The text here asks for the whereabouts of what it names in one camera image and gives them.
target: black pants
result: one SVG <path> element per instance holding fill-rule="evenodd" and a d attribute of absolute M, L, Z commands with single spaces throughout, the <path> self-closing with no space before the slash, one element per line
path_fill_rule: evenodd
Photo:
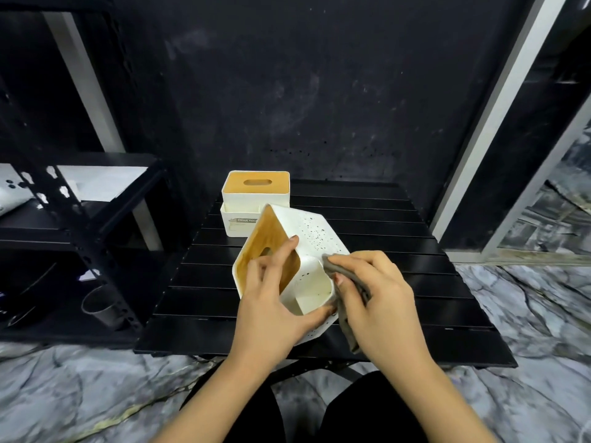
<path fill-rule="evenodd" d="M 214 367 L 197 380 L 181 409 L 217 368 Z M 285 442 L 281 412 L 270 385 L 266 383 L 244 407 L 224 441 L 244 443 L 245 438 L 249 437 L 255 438 L 257 442 Z M 316 440 L 337 443 L 423 443 L 427 442 L 427 437 L 415 416 L 384 375 L 373 372 L 351 384 L 329 404 L 316 434 Z"/>

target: left hand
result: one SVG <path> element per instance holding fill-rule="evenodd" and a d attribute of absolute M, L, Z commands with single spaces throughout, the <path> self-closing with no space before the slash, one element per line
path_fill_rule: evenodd
<path fill-rule="evenodd" d="M 335 312 L 334 306 L 326 305 L 306 315 L 294 315 L 279 301 L 283 265 L 298 242 L 299 238 L 293 236 L 272 256 L 261 256 L 248 263 L 246 288 L 227 358 L 261 376 L 266 377 L 308 331 Z"/>

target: metal cup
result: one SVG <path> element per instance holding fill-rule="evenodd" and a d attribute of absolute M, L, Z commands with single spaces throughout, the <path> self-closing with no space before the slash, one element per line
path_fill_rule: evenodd
<path fill-rule="evenodd" d="M 108 328 L 116 331 L 125 323 L 125 317 L 114 305 L 108 285 L 91 290 L 82 300 L 82 312 L 93 315 Z"/>

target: fingernail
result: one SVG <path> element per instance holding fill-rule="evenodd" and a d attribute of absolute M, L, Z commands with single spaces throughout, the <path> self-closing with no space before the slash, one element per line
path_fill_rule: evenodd
<path fill-rule="evenodd" d="M 337 286 L 340 286 L 344 281 L 344 277 L 339 273 L 336 273 L 334 278 Z"/>

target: hand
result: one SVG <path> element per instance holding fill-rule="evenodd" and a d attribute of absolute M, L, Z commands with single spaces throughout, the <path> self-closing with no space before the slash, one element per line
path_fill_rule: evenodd
<path fill-rule="evenodd" d="M 380 371 L 399 379 L 432 366 L 412 288 L 385 253 L 368 250 L 333 255 L 329 260 L 354 272 L 371 292 L 364 307 L 353 282 L 335 275 L 359 347 Z"/>
<path fill-rule="evenodd" d="M 272 256 L 248 263 L 228 360 L 239 361 L 265 377 L 308 331 L 335 312 L 334 306 L 322 306 L 306 315 L 294 315 L 279 301 L 283 265 L 298 242 L 299 238 L 293 236 Z"/>

